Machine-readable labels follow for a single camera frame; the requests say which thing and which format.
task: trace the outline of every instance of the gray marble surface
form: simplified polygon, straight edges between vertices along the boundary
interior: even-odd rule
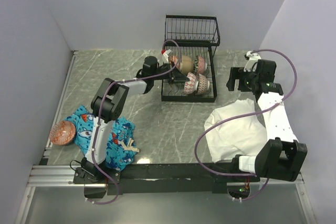
[[[135,124],[134,139],[140,153],[134,163],[193,163],[194,144],[204,131],[204,122],[215,109],[237,99],[253,99],[251,93],[228,92],[226,82],[230,67],[244,66],[246,51],[217,50],[214,57],[217,99],[214,103],[161,102],[161,81],[145,95],[129,97],[122,116]],[[146,56],[161,59],[159,50],[86,50],[79,51],[69,79],[60,118],[71,115],[83,104],[89,111],[90,102],[104,78],[134,78]],[[198,147],[203,162],[211,162],[204,138]],[[68,165],[83,154],[74,143],[53,145],[48,165]]]

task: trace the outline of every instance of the white cloth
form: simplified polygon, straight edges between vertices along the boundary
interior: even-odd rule
[[[218,109],[204,123],[207,130],[212,125],[232,116],[254,112],[254,101],[246,99]],[[247,116],[224,123],[206,134],[213,162],[232,159],[237,154],[256,156],[267,142],[265,127],[257,116]]]

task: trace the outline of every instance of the cartoon print fabric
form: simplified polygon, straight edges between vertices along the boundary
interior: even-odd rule
[[[85,155],[91,141],[93,115],[81,105],[65,120],[76,126],[75,144],[79,146]],[[124,117],[114,122],[106,146],[106,167],[123,170],[128,164],[133,162],[134,155],[139,152],[133,140],[134,128],[135,125]]]

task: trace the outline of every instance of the black wire basket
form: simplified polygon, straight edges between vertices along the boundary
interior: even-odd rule
[[[195,57],[201,56],[207,63],[207,69],[203,73],[206,79],[210,82],[209,90],[202,94],[196,95],[184,93],[184,82],[171,82],[170,80],[163,80],[161,87],[161,101],[166,102],[214,102],[217,97],[215,69],[213,63],[213,54],[211,47],[180,47],[182,55],[187,55],[192,60]],[[177,47],[165,47],[170,49],[175,55],[178,54]]]
[[[217,18],[206,16],[166,15],[164,38],[182,47],[217,47],[221,42]]]
[[[214,102],[217,97],[217,87],[214,68],[214,54],[221,41],[216,17],[166,15],[165,40],[175,40],[181,48],[182,55],[189,56],[193,61],[201,56],[207,63],[203,75],[210,82],[209,90],[196,95],[184,93],[184,83],[171,78],[163,80],[161,100],[170,102]],[[172,42],[167,42],[165,49],[178,55],[178,49]]]

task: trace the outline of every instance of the orange bowl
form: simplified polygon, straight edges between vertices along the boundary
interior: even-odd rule
[[[69,121],[60,121],[50,130],[49,139],[53,144],[66,145],[70,143],[76,135],[76,127]]]

